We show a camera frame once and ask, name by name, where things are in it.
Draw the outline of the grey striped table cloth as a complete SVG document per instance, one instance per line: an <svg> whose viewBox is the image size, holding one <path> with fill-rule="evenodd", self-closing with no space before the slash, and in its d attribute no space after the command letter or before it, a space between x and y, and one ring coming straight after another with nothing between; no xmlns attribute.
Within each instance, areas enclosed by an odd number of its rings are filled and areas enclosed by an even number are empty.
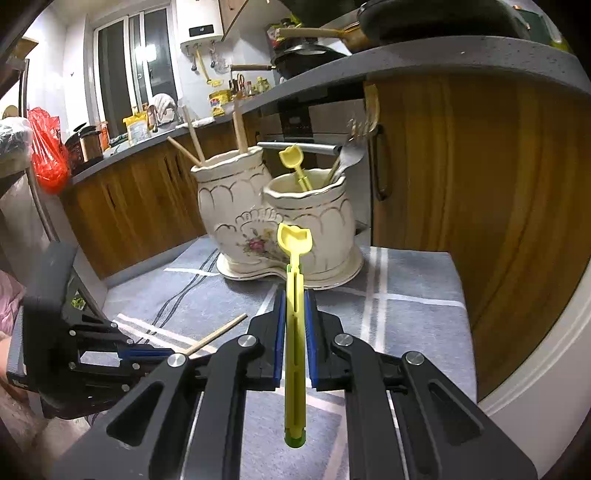
<svg viewBox="0 0 591 480"><path fill-rule="evenodd" d="M470 397L477 379L460 277L446 253L363 247L356 277L315 295L322 311L375 350L401 356L424 353ZM204 337L239 314L256 316L273 306L280 280L225 279L214 267L217 250L200 238L173 262L128 280L107 294L104 314L153 343L173 346ZM345 398L342 392L310 391L307 442L283 440L283 391L246 398L242 466L244 479L345 479Z"/></svg>

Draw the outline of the black frying pan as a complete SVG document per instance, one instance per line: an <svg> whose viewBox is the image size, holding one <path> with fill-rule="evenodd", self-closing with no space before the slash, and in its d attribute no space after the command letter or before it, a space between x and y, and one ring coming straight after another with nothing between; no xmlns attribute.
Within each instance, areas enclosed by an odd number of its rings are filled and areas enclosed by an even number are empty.
<svg viewBox="0 0 591 480"><path fill-rule="evenodd" d="M301 43L277 53L269 64L232 64L229 70L231 72L276 71L288 80L345 57L345 54L318 43Z"/></svg>

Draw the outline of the yellow food package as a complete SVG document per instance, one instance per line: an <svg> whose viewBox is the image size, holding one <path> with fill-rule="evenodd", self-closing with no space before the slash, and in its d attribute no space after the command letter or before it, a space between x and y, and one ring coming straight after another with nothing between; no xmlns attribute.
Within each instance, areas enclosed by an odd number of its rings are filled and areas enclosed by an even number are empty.
<svg viewBox="0 0 591 480"><path fill-rule="evenodd" d="M135 114L124 118L123 124L126 127L127 138L130 145L143 142L150 136L147 113L145 111L136 112Z"/></svg>

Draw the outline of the yellow spatula in vase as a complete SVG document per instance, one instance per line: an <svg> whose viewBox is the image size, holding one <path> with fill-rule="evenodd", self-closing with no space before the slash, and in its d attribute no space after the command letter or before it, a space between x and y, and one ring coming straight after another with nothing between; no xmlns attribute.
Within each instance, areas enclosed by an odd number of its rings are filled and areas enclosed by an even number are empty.
<svg viewBox="0 0 591 480"><path fill-rule="evenodd" d="M297 184L300 185L301 190L304 192L311 191L311 182L307 174L304 173L304 169L301 168L301 163L304 161L304 152L301 151L301 147L296 144L287 146L286 149L280 151L279 156L284 167L294 170Z"/></svg>

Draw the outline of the gold fork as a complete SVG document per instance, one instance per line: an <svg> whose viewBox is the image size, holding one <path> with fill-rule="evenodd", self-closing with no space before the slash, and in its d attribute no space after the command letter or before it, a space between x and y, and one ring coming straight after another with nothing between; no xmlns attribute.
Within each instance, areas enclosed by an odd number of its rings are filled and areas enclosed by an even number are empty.
<svg viewBox="0 0 591 480"><path fill-rule="evenodd" d="M349 127L351 127L349 138L351 140L367 140L378 129L381 107L377 85L366 83L363 85L363 93L365 93L365 117L361 120L353 118L349 121Z"/></svg>

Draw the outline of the white water heater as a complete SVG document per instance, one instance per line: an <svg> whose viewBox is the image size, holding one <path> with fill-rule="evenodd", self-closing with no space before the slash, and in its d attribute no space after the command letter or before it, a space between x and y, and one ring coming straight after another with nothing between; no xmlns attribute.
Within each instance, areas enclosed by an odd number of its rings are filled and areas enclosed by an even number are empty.
<svg viewBox="0 0 591 480"><path fill-rule="evenodd" d="M181 46L222 39L218 0L176 0L173 7L176 34Z"/></svg>

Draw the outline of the silver fork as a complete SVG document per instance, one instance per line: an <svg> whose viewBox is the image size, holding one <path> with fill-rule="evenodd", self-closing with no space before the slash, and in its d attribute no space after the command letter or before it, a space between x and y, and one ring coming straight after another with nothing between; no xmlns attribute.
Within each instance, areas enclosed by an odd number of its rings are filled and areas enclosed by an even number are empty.
<svg viewBox="0 0 591 480"><path fill-rule="evenodd" d="M363 159L365 152L366 146L362 140L358 138L349 139L342 146L338 158L329 170L329 174L325 177L324 187L331 184L335 179L338 179L339 176L342 176L346 169L358 164Z"/></svg>

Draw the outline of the grey kitchen countertop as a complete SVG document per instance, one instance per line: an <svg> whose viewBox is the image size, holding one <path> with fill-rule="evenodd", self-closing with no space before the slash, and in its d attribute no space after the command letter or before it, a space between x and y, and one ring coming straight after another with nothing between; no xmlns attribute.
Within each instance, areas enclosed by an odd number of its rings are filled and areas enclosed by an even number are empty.
<svg viewBox="0 0 591 480"><path fill-rule="evenodd" d="M249 113L290 97L363 79L477 70L522 75L590 95L590 78L571 53L523 39L453 36L394 43L346 56L243 101L240 111Z"/></svg>

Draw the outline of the yellow green plastic spatula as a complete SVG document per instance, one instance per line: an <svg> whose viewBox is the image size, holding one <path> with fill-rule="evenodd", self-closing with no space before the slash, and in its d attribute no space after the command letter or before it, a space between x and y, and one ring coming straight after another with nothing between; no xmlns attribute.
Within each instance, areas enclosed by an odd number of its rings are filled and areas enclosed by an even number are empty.
<svg viewBox="0 0 591 480"><path fill-rule="evenodd" d="M286 278L286 382L284 383L284 442L290 448L305 443L305 305L304 274L301 257L311 252L314 244L311 230L281 223L277 243L290 257Z"/></svg>

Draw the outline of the red plastic bag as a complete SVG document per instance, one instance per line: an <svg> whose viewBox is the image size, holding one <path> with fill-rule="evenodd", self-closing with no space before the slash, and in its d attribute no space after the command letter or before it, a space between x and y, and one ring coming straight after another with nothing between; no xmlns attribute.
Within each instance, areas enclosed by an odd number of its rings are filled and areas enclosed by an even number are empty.
<svg viewBox="0 0 591 480"><path fill-rule="evenodd" d="M60 120L40 107L30 109L27 119L33 131L31 163L37 182L45 193L59 195L70 178Z"/></svg>

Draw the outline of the cream ceramic boot vase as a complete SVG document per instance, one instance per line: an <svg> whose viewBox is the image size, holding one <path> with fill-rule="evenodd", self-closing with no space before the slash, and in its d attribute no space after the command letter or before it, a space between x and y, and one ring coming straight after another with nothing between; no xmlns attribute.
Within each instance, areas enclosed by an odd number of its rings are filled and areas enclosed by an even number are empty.
<svg viewBox="0 0 591 480"><path fill-rule="evenodd" d="M329 290L354 279L363 266L356 246L356 220L346 178L328 182L328 170L307 171L312 188L297 175L270 175L263 148L230 150L190 170L197 180L197 206L206 233L221 252L216 267L242 281L286 274L288 256L277 243L280 224L311 231L311 251L301 257L304 284Z"/></svg>

